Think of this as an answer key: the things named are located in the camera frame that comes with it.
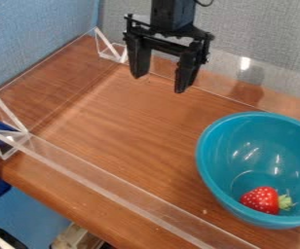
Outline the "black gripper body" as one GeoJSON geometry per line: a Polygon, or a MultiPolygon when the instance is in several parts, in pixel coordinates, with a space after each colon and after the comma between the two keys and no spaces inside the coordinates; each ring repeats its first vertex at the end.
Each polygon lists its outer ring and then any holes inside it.
{"type": "Polygon", "coordinates": [[[143,37],[151,47],[151,52],[158,51],[181,57],[185,51],[200,48],[202,64],[208,62],[210,44],[216,36],[212,32],[196,27],[193,22],[179,28],[166,27],[162,20],[158,24],[153,24],[150,17],[135,14],[127,14],[125,21],[125,35],[129,33],[143,37]]]}

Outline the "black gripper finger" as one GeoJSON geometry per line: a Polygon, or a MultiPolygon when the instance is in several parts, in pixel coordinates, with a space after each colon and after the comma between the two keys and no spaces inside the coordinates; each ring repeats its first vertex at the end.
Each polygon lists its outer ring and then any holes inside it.
{"type": "Polygon", "coordinates": [[[125,35],[125,43],[130,73],[138,79],[149,73],[151,47],[143,37],[129,33],[125,35]]]}
{"type": "Polygon", "coordinates": [[[193,85],[202,64],[200,48],[193,48],[181,54],[175,70],[175,93],[184,93],[193,85]]]}

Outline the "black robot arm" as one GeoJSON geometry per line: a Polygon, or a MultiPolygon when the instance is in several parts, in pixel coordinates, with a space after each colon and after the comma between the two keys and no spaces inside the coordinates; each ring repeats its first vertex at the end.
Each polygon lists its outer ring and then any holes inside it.
{"type": "Polygon", "coordinates": [[[208,62],[210,43],[216,36],[193,24],[198,0],[151,0],[150,17],[126,14],[125,43],[129,69],[138,79],[150,70],[151,52],[178,57],[175,93],[193,85],[201,65],[208,62]]]}

